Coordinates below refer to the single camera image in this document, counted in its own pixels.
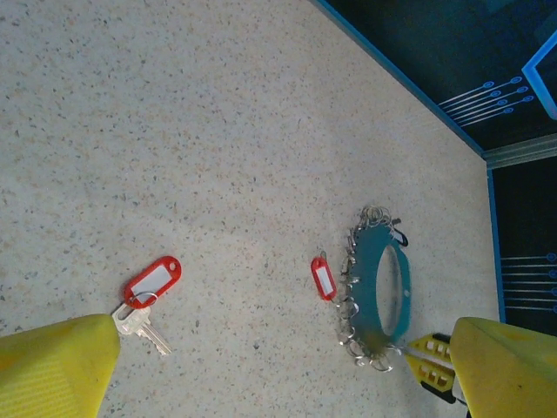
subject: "silver key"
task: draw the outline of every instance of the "silver key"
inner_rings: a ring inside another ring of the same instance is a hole
[[[140,337],[146,337],[153,342],[157,350],[162,355],[167,355],[172,352],[168,343],[164,340],[151,326],[149,321],[149,314],[151,313],[150,307],[143,309],[132,309],[131,312],[122,318],[123,311],[131,309],[125,303],[120,305],[116,311],[112,313],[112,319],[116,324],[117,330],[123,335],[137,334]]]

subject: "key tag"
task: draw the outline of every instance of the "key tag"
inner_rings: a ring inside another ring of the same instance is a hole
[[[149,307],[182,276],[180,262],[170,255],[158,259],[124,288],[126,305],[134,309]]]
[[[337,294],[337,287],[334,284],[334,279],[332,278],[324,253],[313,259],[312,274],[321,299],[332,300]]]

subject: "blue trim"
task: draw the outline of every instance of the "blue trim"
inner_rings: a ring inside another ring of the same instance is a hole
[[[472,148],[478,155],[482,156],[484,150],[460,128],[446,113],[444,113],[410,78],[408,78],[399,68],[394,65],[383,53],[358,32],[345,18],[340,15],[326,0],[311,0],[321,11],[325,12],[334,23],[340,27],[349,37],[356,41],[364,51],[366,51],[379,65],[387,70],[399,83],[404,85],[425,107],[433,112],[451,131],[456,133],[460,139]]]
[[[495,256],[495,279],[497,280],[497,299],[499,300],[499,320],[506,323],[503,276],[501,275],[501,253],[499,248],[499,228],[497,227],[495,188],[493,186],[492,170],[487,170],[487,189],[489,191],[489,211],[491,213],[491,230],[493,234],[493,254]]]
[[[553,120],[557,120],[557,104],[555,104],[554,98],[552,98],[549,89],[543,82],[540,73],[536,69],[536,66],[546,57],[546,55],[551,52],[551,50],[557,46],[557,31],[553,33],[551,37],[538,49],[530,61],[524,65],[522,72],[526,76],[526,79],[532,85],[532,90],[538,96],[547,115]]]

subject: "teal key holder ring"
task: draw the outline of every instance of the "teal key holder ring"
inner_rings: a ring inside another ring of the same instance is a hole
[[[348,255],[343,266],[344,296],[337,303],[342,338],[348,353],[360,366],[371,364],[388,372],[385,352],[410,325],[411,278],[408,258],[397,240],[391,216],[383,207],[369,206],[348,237]],[[394,326],[389,334],[379,317],[377,276],[385,251],[393,251],[399,277],[393,278],[398,298],[393,303]]]

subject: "white label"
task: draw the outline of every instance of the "white label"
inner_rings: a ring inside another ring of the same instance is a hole
[[[404,241],[402,235],[398,231],[393,231],[393,238],[395,238],[398,242]]]
[[[147,274],[143,279],[131,288],[134,296],[143,292],[156,293],[161,287],[172,280],[171,274],[168,273],[166,267],[158,266],[155,270]],[[142,294],[138,296],[141,303],[145,303],[152,295]]]
[[[321,288],[323,289],[323,293],[325,294],[325,296],[327,296],[327,294],[331,294],[332,283],[329,274],[327,274],[327,269],[324,267],[320,267],[315,271],[315,273],[319,278],[319,283],[321,284]]]

